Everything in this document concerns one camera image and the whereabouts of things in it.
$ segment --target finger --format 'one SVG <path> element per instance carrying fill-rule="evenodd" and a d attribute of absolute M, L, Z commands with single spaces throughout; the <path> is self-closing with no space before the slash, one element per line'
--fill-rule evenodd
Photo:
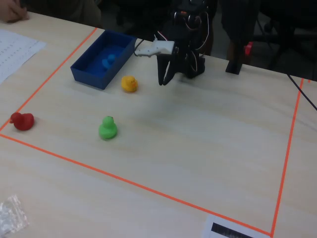
<path fill-rule="evenodd" d="M 26 12 L 26 15 L 25 15 L 23 20 L 29 20 L 29 19 L 30 19 L 30 16 L 29 16 L 28 12 Z"/>
<path fill-rule="evenodd" d="M 14 11 L 15 14 L 17 14 L 21 19 L 26 16 L 26 8 L 20 8 L 15 2 L 10 2 L 9 7 L 12 11 Z"/>
<path fill-rule="evenodd" d="M 11 11 L 8 13 L 8 22 L 16 22 L 21 19 L 15 12 Z"/>
<path fill-rule="evenodd" d="M 15 4 L 17 4 L 19 7 L 21 7 L 21 2 L 20 0 L 13 0 L 15 2 Z"/>

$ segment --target blue box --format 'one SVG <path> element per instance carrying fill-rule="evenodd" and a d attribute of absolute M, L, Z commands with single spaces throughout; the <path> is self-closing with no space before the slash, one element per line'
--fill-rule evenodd
<path fill-rule="evenodd" d="M 70 67 L 76 81 L 105 89 L 134 52 L 136 38 L 104 31 Z M 103 60 L 115 55 L 107 69 Z"/>

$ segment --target black cable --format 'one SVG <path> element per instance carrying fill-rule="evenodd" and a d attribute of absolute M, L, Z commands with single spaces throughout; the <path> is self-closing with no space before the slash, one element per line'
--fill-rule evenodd
<path fill-rule="evenodd" d="M 138 56 L 138 55 L 135 53 L 135 51 L 137 50 L 137 48 L 139 47 L 139 45 L 140 45 L 142 42 L 144 42 L 144 40 L 141 40 L 141 41 L 137 44 L 137 46 L 134 48 L 133 54 L 134 54 L 135 56 Z"/>
<path fill-rule="evenodd" d="M 287 74 L 287 76 L 289 77 L 289 79 L 295 84 L 295 86 L 298 88 L 298 90 L 303 94 L 303 96 L 307 99 L 307 101 L 313 106 L 313 108 L 315 108 L 315 110 L 317 111 L 317 107 L 312 103 L 312 101 L 306 96 L 306 94 L 301 90 L 301 88 L 297 85 L 297 83 L 293 80 L 293 78 Z"/>
<path fill-rule="evenodd" d="M 261 30 L 261 32 L 262 32 L 262 35 L 264 36 L 264 39 L 265 39 L 267 45 L 268 45 L 269 48 L 272 50 L 272 52 L 274 52 L 274 50 L 273 50 L 271 44 L 269 43 L 269 41 L 268 41 L 268 39 L 267 39 L 267 37 L 266 37 L 265 32 L 264 32 L 264 30 L 263 30 L 263 28 L 262 28 L 262 26 L 261 26 L 261 24 L 260 24 L 259 18 L 257 18 L 257 23 L 258 23 L 259 28 L 260 28 L 260 30 Z M 315 110 L 317 111 L 317 107 L 314 105 L 314 103 L 312 103 L 312 101 L 311 101 L 311 100 L 306 96 L 306 94 L 301 90 L 301 88 L 300 88 L 300 87 L 298 86 L 298 84 L 294 81 L 294 79 L 293 79 L 289 74 L 286 74 L 286 75 L 287 75 L 287 76 L 289 77 L 289 79 L 294 83 L 294 85 L 295 85 L 295 86 L 297 87 L 297 89 L 302 93 L 302 95 L 306 98 L 306 100 L 312 105 L 312 107 L 315 108 Z"/>

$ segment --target red object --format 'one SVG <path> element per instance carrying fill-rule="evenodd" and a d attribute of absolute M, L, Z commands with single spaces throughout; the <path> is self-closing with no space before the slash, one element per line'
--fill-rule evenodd
<path fill-rule="evenodd" d="M 29 130 L 34 125 L 34 116 L 31 113 L 13 113 L 10 123 L 13 123 L 18 130 Z"/>
<path fill-rule="evenodd" d="M 248 45 L 244 48 L 244 53 L 246 56 L 250 56 L 252 46 L 253 46 L 253 42 L 249 42 Z"/>

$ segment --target orange tape boundary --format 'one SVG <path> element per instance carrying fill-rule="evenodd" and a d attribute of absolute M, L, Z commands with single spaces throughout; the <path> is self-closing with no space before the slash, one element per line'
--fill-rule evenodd
<path fill-rule="evenodd" d="M 37 88 L 37 90 L 35 90 L 35 92 L 19 107 L 19 109 L 18 109 L 16 112 L 21 111 L 21 109 L 22 109 L 22 108 L 39 92 L 39 90 L 57 73 L 57 71 L 75 54 L 75 52 L 96 32 L 96 30 L 97 30 L 97 28 L 95 28 L 95 29 L 76 47 L 76 49 L 75 49 L 75 50 L 59 65 L 59 67 Z M 303 87 L 303 83 L 304 83 L 304 79 L 302 78 L 301 84 L 300 84 L 300 88 L 301 88 L 301 89 L 302 89 L 302 87 Z M 90 166 L 90 165 L 86 165 L 86 164 L 84 164 L 84 163 L 81 163 L 81 162 L 72 160 L 72 159 L 67 158 L 67 157 L 65 157 L 65 156 L 58 155 L 58 154 L 56 154 L 56 153 L 53 153 L 53 152 L 50 152 L 50 151 L 48 151 L 48 150 L 39 148 L 39 147 L 34 146 L 34 145 L 31 145 L 31 144 L 29 144 L 29 143 L 26 143 L 26 142 L 17 140 L 17 139 L 15 139 L 15 138 L 9 137 L 9 136 L 7 136 L 7 135 L 0 134 L 0 137 L 5 138 L 5 139 L 8 139 L 8 140 L 11 140 L 11 141 L 14 141 L 14 142 L 17 142 L 17 143 L 22 144 L 22 145 L 25 145 L 25 146 L 28 146 L 28 147 L 30 147 L 30 148 L 36 149 L 36 150 L 38 150 L 38 151 L 44 152 L 44 153 L 46 153 L 46 154 L 52 155 L 52 156 L 54 156 L 54 157 L 57 157 L 57 158 L 60 158 L 60 159 L 63 159 L 63 160 L 66 160 L 66 161 L 68 161 L 68 162 L 71 162 L 71 163 L 73 163 L 73 164 L 76 164 L 76 165 L 85 167 L 85 168 L 87 168 L 87 169 L 96 171 L 96 172 L 98 172 L 98 173 L 107 175 L 107 176 L 112 177 L 112 178 L 114 178 L 114 179 L 118 179 L 118 180 L 120 180 L 120 181 L 126 182 L 126 183 L 128 183 L 128 184 L 133 185 L 133 186 L 136 186 L 136 187 L 139 187 L 139 188 L 141 188 L 141 189 L 147 190 L 147 191 L 149 191 L 149 192 L 155 193 L 155 194 L 157 194 L 157 195 L 160 195 L 160 196 L 162 196 L 162 197 L 168 198 L 168 199 L 170 199 L 170 200 L 173 200 L 173 201 L 182 203 L 182 204 L 184 204 L 184 205 L 187 205 L 187 206 L 189 206 L 189 207 L 195 208 L 195 209 L 197 209 L 197 210 L 200 210 L 200 211 L 203 211 L 203 212 L 206 212 L 206 213 L 209 213 L 209 214 L 218 216 L 218 217 L 220 217 L 220 218 L 226 219 L 226 220 L 228 220 L 228 221 L 237 223 L 237 224 L 239 224 L 239 225 L 242 225 L 242 226 L 244 226 L 244 227 L 246 227 L 246 228 L 252 229 L 252 230 L 257 231 L 257 232 L 259 232 L 259 233 L 262 233 L 262 234 L 264 234 L 264 235 L 270 236 L 270 237 L 272 238 L 272 237 L 274 236 L 275 227 L 276 227 L 276 222 L 277 222 L 277 216 L 278 216 L 278 211 L 279 211 L 279 207 L 280 207 L 280 203 L 281 203 L 281 198 L 282 198 L 282 192 L 283 192 L 283 187 L 284 187 L 284 182 L 285 182 L 285 175 L 286 175 L 287 164 L 288 164 L 288 158 L 289 158 L 289 153 L 290 153 L 290 149 L 291 149 L 293 131 L 294 131 L 294 127 L 295 127 L 295 121 L 296 121 L 296 116 L 297 116 L 297 111 L 298 111 L 298 105 L 299 105 L 300 97 L 301 97 L 301 93 L 298 92 L 297 101 L 296 101 L 296 105 L 295 105 L 295 109 L 294 109 L 294 114 L 293 114 L 293 120 L 292 120 L 291 129 L 290 129 L 290 134 L 289 134 L 289 139 L 288 139 L 288 144 L 287 144 L 287 150 L 286 150 L 286 156 L 285 156 L 285 161 L 284 161 L 283 173 L 282 173 L 282 178 L 281 178 L 281 183 L 280 183 L 280 188 L 279 188 L 279 192 L 278 192 L 277 203 L 276 203 L 276 207 L 275 207 L 274 218 L 273 218 L 272 228 L 271 228 L 271 232 L 270 232 L 270 233 L 269 233 L 269 232 L 266 232 L 266 231 L 263 231 L 263 230 L 261 230 L 261 229 L 259 229 L 259 228 L 253 227 L 253 226 L 251 226 L 251 225 L 248 225 L 248 224 L 246 224 L 246 223 L 240 222 L 240 221 L 238 221 L 238 220 L 235 220 L 235 219 L 226 217 L 226 216 L 224 216 L 224 215 L 222 215 L 222 214 L 213 212 L 213 211 L 208 210 L 208 209 L 206 209 L 206 208 L 203 208 L 203 207 L 197 206 L 197 205 L 195 205 L 195 204 L 186 202 L 186 201 L 181 200 L 181 199 L 178 199 L 178 198 L 176 198 L 176 197 L 172 197 L 172 196 L 170 196 L 170 195 L 168 195 L 168 194 L 165 194 L 165 193 L 156 191 L 156 190 L 154 190 L 154 189 L 151 189 L 151 188 L 146 187 L 146 186 L 144 186 L 144 185 L 141 185 L 141 184 L 138 184 L 138 183 L 136 183 L 136 182 L 130 181 L 130 180 L 128 180 L 128 179 L 122 178 L 122 177 L 120 177 L 120 176 L 117 176 L 117 175 L 108 173 L 108 172 L 106 172 L 106 171 L 97 169 L 97 168 L 92 167 L 92 166 Z M 0 127 L 0 131 L 2 131 L 2 130 L 8 125 L 8 123 L 9 123 L 9 119 Z"/>
<path fill-rule="evenodd" d="M 301 84 L 299 86 L 300 89 L 303 88 L 303 84 L 304 84 L 304 79 L 302 78 Z M 274 218 L 273 218 L 273 222 L 272 222 L 272 228 L 271 228 L 270 237 L 274 236 L 276 222 L 277 222 L 277 216 L 278 216 L 278 211 L 279 211 L 279 207 L 281 205 L 281 199 L 282 199 L 283 187 L 284 187 L 284 182 L 285 182 L 285 175 L 286 175 L 286 170 L 287 170 L 288 158 L 289 158 L 289 153 L 290 153 L 290 150 L 291 150 L 293 132 L 294 132 L 294 127 L 295 127 L 296 116 L 297 116 L 297 111 L 298 111 L 298 105 L 299 105 L 300 98 L 301 98 L 301 92 L 298 91 L 296 105 L 295 105 L 294 114 L 293 114 L 293 120 L 292 120 L 291 129 L 290 129 L 289 137 L 288 137 L 288 143 L 287 143 L 287 149 L 286 149 L 283 173 L 282 173 L 282 178 L 281 178 L 281 184 L 279 186 L 279 192 L 278 192 L 277 203 L 276 203 L 276 207 L 275 207 L 275 212 L 274 212 Z"/>
<path fill-rule="evenodd" d="M 19 109 L 16 111 L 17 113 L 19 111 L 21 111 L 22 108 L 24 108 L 24 106 L 39 92 L 39 90 L 57 73 L 57 71 L 59 71 L 59 69 L 69 60 L 69 58 L 71 58 L 76 51 L 96 32 L 97 28 L 95 28 L 83 41 L 82 43 L 80 43 L 76 49 L 74 49 L 74 51 L 57 67 L 57 69 L 54 70 L 54 72 L 37 88 L 37 90 L 35 90 L 34 93 L 32 93 L 32 95 L 19 107 Z M 2 131 L 6 125 L 8 125 L 8 123 L 10 122 L 10 119 L 8 119 L 1 127 L 0 127 L 0 131 Z"/>
<path fill-rule="evenodd" d="M 224 215 L 222 215 L 222 214 L 219 214 L 219 213 L 210 211 L 210 210 L 205 209 L 205 208 L 203 208 L 203 207 L 200 207 L 200 206 L 194 205 L 194 204 L 192 204 L 192 203 L 186 202 L 186 201 L 184 201 L 184 200 L 178 199 L 178 198 L 176 198 L 176 197 L 172 197 L 172 196 L 170 196 L 170 195 L 168 195 L 168 194 L 165 194 L 165 193 L 156 191 L 156 190 L 154 190 L 154 189 L 152 189 L 152 188 L 149 188 L 149 187 L 146 187 L 146 186 L 141 185 L 141 184 L 139 184 L 139 183 L 136 183 L 136 182 L 130 181 L 130 180 L 128 180 L 128 179 L 122 178 L 122 177 L 120 177 L 120 176 L 117 176 L 117 175 L 108 173 L 108 172 L 106 172 L 106 171 L 97 169 L 97 168 L 92 167 L 92 166 L 90 166 L 90 165 L 86 165 L 86 164 L 84 164 L 84 163 L 81 163 L 81 162 L 72 160 L 72 159 L 67 158 L 67 157 L 65 157 L 65 156 L 58 155 L 58 154 L 56 154 L 56 153 L 50 152 L 50 151 L 48 151 L 48 150 L 39 148 L 39 147 L 37 147 L 37 146 L 31 145 L 31 144 L 29 144 L 29 143 L 26 143 L 26 142 L 23 142 L 23 141 L 20 141 L 20 140 L 17 140 L 17 139 L 15 139 L 15 138 L 12 138 L 12 137 L 7 136 L 7 135 L 0 134 L 0 137 L 3 137 L 3 138 L 6 138 L 6 139 L 15 141 L 15 142 L 20 143 L 20 144 L 22 144 L 22 145 L 25 145 L 25 146 L 28 146 L 28 147 L 30 147 L 30 148 L 36 149 L 36 150 L 38 150 L 38 151 L 42 151 L 42 152 L 44 152 L 44 153 L 46 153 L 46 154 L 55 156 L 55 157 L 60 158 L 60 159 L 62 159 L 62 160 L 66 160 L 66 161 L 68 161 L 68 162 L 71 162 L 71 163 L 73 163 L 73 164 L 76 164 L 76 165 L 85 167 L 85 168 L 87 168 L 87 169 L 96 171 L 96 172 L 98 172 L 98 173 L 107 175 L 107 176 L 112 177 L 112 178 L 114 178 L 114 179 L 118 179 L 118 180 L 120 180 L 120 181 L 126 182 L 126 183 L 128 183 L 128 184 L 131 184 L 131 185 L 136 186 L 136 187 L 139 187 L 139 188 L 142 188 L 142 189 L 144 189 L 144 190 L 146 190 L 146 191 L 155 193 L 155 194 L 157 194 L 157 195 L 160 195 L 160 196 L 162 196 L 162 197 L 168 198 L 168 199 L 173 200 L 173 201 L 175 201 L 175 202 L 182 203 L 182 204 L 184 204 L 184 205 L 186 205 L 186 206 L 189 206 L 189 207 L 198 209 L 198 210 L 203 211 L 203 212 L 207 212 L 207 213 L 209 213 L 209 214 L 212 214 L 212 215 L 215 215 L 215 216 L 218 216 L 218 217 L 221 217 L 221 218 L 226 219 L 226 220 L 228 220 L 228 221 L 237 223 L 237 224 L 239 224 L 239 225 L 242 225 L 242 226 L 244 226 L 244 227 L 247 227 L 247 228 L 249 228 L 249 229 L 252 229 L 252 230 L 254 230 L 254 231 L 257 231 L 257 232 L 259 232 L 259 233 L 262 233 L 262 234 L 265 234 L 265 235 L 268 235 L 268 236 L 270 235 L 269 232 L 263 231 L 263 230 L 261 230 L 261 229 L 259 229 L 259 228 L 256 228 L 256 227 L 253 227 L 253 226 L 248 225 L 248 224 L 246 224 L 246 223 L 243 223 L 243 222 L 237 221 L 237 220 L 235 220 L 235 219 L 226 217 L 226 216 L 224 216 Z"/>

